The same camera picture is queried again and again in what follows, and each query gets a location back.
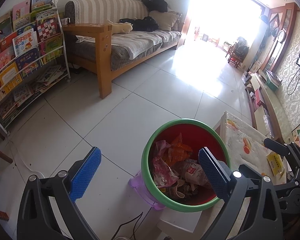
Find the wooden sofa frame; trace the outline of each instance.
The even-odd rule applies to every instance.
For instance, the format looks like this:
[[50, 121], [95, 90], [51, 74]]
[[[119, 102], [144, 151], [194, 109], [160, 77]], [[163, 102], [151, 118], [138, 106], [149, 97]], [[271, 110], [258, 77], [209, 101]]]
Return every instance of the wooden sofa frame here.
[[90, 61], [88, 59], [79, 57], [74, 54], [67, 53], [67, 59], [69, 62], [77, 64], [93, 73], [97, 74], [99, 93], [101, 98], [105, 98], [111, 93], [111, 81], [122, 73], [140, 64], [141, 62], [176, 46], [178, 42], [174, 42], [171, 45], [159, 49], [156, 52], [140, 58], [118, 70], [111, 70], [111, 32], [112, 25], [101, 24], [69, 24], [62, 27], [63, 31], [79, 36], [87, 36], [96, 39], [96, 61]]

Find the beige pillow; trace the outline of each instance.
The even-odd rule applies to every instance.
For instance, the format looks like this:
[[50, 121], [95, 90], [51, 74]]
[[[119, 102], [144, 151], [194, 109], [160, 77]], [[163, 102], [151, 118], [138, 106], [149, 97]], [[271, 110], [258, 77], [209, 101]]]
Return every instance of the beige pillow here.
[[158, 24], [159, 30], [171, 31], [171, 28], [176, 23], [178, 15], [168, 12], [151, 11], [149, 16], [152, 17]]
[[173, 13], [173, 14], [178, 15], [178, 19], [176, 20], [176, 22], [175, 22], [175, 24], [173, 25], [173, 27], [171, 28], [171, 30], [172, 30], [172, 31], [179, 31], [180, 19], [181, 19], [182, 13], [175, 12], [175, 11], [170, 11], [170, 13]]

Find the beige plush toy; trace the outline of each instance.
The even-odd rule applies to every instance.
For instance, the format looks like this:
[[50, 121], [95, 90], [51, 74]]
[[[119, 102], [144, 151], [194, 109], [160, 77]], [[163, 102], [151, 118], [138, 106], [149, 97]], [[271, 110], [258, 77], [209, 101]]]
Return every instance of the beige plush toy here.
[[112, 34], [127, 34], [132, 31], [131, 23], [113, 23], [109, 20], [106, 20], [107, 24], [112, 24]]

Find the sofa backrest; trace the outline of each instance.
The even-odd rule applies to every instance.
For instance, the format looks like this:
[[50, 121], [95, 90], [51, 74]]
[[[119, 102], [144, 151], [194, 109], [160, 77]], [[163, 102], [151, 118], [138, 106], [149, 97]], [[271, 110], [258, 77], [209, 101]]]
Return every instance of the sofa backrest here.
[[72, 0], [65, 6], [65, 17], [71, 23], [117, 23], [123, 18], [143, 19], [148, 15], [146, 6], [136, 0]]

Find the wooden sofa leg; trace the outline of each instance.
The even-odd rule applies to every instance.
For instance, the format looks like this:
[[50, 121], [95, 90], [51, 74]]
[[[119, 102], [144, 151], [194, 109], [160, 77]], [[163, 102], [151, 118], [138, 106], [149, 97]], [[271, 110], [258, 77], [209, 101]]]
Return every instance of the wooden sofa leg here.
[[111, 32], [112, 25], [96, 37], [96, 64], [100, 97], [111, 94]]

